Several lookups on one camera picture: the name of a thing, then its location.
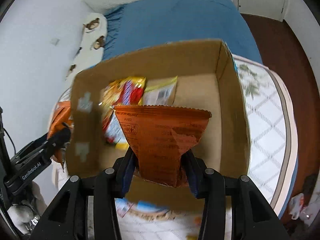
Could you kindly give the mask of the small orange snack packet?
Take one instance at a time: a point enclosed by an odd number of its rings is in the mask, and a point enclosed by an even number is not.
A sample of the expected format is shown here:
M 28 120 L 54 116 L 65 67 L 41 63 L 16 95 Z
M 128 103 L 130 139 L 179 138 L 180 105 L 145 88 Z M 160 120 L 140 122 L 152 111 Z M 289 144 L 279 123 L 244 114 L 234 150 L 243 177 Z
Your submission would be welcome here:
M 69 128 L 73 130 L 73 119 L 71 116 L 71 102 L 59 101 L 54 107 L 54 111 L 49 123 L 48 136 L 47 138 L 52 137 L 57 132 L 61 131 L 63 128 Z M 56 150 L 52 156 L 53 161 L 59 163 L 64 170 L 64 164 L 66 162 L 66 148 L 70 144 L 70 141 L 65 142 L 63 147 L 59 150 Z

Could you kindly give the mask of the orange snack bag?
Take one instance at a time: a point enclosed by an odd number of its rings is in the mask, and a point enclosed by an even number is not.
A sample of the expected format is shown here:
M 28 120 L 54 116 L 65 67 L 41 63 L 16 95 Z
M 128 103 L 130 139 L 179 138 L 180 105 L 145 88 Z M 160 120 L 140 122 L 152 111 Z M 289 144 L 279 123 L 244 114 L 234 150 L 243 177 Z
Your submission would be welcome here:
M 168 187 L 186 186 L 181 156 L 200 142 L 212 114 L 172 106 L 115 106 L 113 110 L 138 159 L 140 177 Z

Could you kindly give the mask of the white patterned quilt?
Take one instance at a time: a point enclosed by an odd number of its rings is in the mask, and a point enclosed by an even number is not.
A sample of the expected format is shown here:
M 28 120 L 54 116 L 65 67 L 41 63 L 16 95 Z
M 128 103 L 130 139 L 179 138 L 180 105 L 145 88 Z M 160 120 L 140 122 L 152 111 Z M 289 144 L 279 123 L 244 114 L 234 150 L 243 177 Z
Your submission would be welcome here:
M 257 186 L 276 214 L 280 214 L 290 188 L 297 151 L 297 129 L 290 95 L 281 78 L 267 67 L 231 53 L 242 92 L 249 128 L 248 170 L 245 173 Z M 65 80 L 59 101 L 71 102 L 71 80 Z M 62 187 L 71 175 L 54 161 L 53 183 Z M 203 210 L 188 184 L 168 187 L 143 180 L 134 172 L 127 199 L 165 207 L 163 212 L 137 212 L 132 206 L 120 219 L 125 239 L 184 238 L 195 227 L 191 220 Z

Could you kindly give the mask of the red yellow noodle packet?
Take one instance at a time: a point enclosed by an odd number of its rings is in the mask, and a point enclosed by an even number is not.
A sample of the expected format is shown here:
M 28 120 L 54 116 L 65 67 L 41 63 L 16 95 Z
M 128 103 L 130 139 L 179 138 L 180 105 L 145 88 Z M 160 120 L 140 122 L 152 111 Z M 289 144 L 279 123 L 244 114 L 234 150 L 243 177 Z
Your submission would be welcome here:
M 127 150 L 128 143 L 114 113 L 114 106 L 140 105 L 144 94 L 146 78 L 127 77 L 111 82 L 100 93 L 101 126 L 106 143 L 121 150 Z

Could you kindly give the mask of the bear print long pillow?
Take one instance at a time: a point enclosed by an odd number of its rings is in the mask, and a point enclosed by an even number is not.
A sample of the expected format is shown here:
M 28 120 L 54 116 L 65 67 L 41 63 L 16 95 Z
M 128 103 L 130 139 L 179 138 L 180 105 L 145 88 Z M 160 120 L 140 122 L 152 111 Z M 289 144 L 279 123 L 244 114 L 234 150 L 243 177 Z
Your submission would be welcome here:
M 67 72 L 66 80 L 71 80 L 78 72 L 95 66 L 102 60 L 106 37 L 106 17 L 95 12 L 89 14 L 84 22 L 81 43 Z

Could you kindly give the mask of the litter on floor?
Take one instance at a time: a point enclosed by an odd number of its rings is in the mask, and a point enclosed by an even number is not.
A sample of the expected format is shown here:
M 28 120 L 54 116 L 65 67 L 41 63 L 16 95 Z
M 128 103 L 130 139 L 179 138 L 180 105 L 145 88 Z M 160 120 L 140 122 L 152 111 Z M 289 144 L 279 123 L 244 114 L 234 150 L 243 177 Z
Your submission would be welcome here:
M 303 185 L 303 192 L 289 201 L 289 215 L 292 220 L 301 220 L 309 227 L 319 212 L 319 174 L 308 176 Z

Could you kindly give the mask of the clear yellow-edged snack packet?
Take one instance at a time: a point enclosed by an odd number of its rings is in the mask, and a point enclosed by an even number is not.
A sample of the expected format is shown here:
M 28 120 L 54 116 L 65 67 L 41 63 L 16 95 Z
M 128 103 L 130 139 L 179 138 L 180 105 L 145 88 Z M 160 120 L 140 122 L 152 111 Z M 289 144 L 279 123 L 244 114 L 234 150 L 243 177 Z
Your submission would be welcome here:
M 175 101 L 178 77 L 150 79 L 143 94 L 143 105 L 172 106 Z

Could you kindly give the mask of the cardboard box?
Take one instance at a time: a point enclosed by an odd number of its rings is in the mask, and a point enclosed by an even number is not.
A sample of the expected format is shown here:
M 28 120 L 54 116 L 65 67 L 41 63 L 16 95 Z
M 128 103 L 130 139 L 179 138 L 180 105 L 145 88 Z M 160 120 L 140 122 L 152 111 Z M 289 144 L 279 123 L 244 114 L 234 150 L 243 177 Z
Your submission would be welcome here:
M 125 155 L 116 148 L 116 138 L 104 138 L 101 100 L 105 87 L 127 77 L 146 79 L 144 105 L 209 111 L 212 116 L 193 154 L 224 176 L 247 172 L 248 120 L 231 52 L 221 40 L 191 40 L 125 53 L 76 75 L 71 91 L 74 130 L 66 153 L 70 175 L 95 176 Z

